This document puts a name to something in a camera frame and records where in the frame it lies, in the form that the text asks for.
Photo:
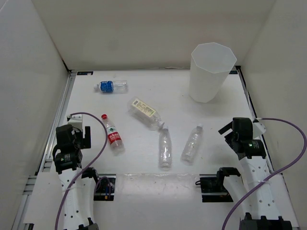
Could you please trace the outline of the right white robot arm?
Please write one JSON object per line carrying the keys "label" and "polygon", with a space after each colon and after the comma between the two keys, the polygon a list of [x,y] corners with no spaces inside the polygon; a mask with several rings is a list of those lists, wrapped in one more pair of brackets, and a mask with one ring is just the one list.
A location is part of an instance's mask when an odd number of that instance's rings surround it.
{"label": "right white robot arm", "polygon": [[234,117],[219,130],[225,135],[225,141],[235,152],[245,176],[236,168],[220,168],[215,185],[220,191],[228,191],[235,205],[227,214],[222,229],[238,207],[242,208],[243,219],[239,222],[241,230],[290,230],[292,223],[283,219],[273,197],[269,179],[273,174],[267,165],[263,142],[258,138],[266,128],[258,121],[249,118]]}

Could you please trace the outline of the red label plastic bottle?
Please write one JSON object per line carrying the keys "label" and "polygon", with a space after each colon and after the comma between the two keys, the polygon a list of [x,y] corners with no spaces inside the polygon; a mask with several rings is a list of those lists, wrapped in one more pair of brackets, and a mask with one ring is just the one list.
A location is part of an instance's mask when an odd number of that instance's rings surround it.
{"label": "red label plastic bottle", "polygon": [[121,136],[118,133],[117,128],[115,127],[114,123],[108,118],[107,114],[101,115],[102,122],[106,127],[107,130],[107,138],[110,144],[112,151],[115,154],[119,154],[125,150],[123,141]]}

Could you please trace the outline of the clear bottle white cap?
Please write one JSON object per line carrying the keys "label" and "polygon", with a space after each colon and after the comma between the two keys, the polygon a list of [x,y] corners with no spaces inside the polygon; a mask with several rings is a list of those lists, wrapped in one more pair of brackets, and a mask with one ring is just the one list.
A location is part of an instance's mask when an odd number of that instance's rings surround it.
{"label": "clear bottle white cap", "polygon": [[181,154],[181,159],[192,164],[202,143],[203,124],[198,124],[190,133],[189,138]]}

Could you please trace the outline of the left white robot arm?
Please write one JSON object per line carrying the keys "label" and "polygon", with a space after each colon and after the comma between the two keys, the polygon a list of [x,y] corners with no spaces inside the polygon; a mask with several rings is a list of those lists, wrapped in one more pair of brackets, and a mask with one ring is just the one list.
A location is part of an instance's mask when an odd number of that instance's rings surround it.
{"label": "left white robot arm", "polygon": [[57,230],[97,230],[94,220],[94,192],[101,181],[93,168],[82,171],[83,133],[72,125],[56,128],[53,161],[61,184],[62,201]]}

